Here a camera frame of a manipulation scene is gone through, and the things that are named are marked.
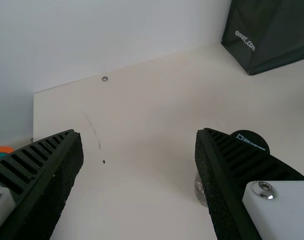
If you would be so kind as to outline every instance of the screw head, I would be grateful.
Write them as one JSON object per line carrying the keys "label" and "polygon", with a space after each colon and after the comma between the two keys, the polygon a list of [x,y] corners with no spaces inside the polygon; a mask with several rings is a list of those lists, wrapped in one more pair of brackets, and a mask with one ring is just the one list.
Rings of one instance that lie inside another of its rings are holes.
{"label": "screw head", "polygon": [[273,187],[265,181],[255,181],[252,183],[253,192],[264,199],[275,199],[277,197],[276,191]]}
{"label": "screw head", "polygon": [[258,183],[258,186],[265,191],[270,191],[272,189],[272,186],[264,181],[260,181]]}

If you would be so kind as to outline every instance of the white wall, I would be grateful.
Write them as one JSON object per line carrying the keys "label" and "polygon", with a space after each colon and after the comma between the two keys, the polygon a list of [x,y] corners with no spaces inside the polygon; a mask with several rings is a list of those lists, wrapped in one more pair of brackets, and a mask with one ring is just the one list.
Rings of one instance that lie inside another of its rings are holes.
{"label": "white wall", "polygon": [[229,5],[0,0],[0,138],[31,135],[33,92],[219,42]]}

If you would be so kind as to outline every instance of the white table surface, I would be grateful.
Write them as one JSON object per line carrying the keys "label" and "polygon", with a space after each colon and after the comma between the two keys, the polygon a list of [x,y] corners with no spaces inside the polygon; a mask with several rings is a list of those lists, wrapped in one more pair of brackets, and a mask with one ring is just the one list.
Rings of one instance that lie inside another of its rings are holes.
{"label": "white table surface", "polygon": [[52,240],[216,239],[194,194],[205,127],[255,131],[304,175],[304,60],[248,76],[213,45],[36,93],[34,140],[74,129],[84,151]]}

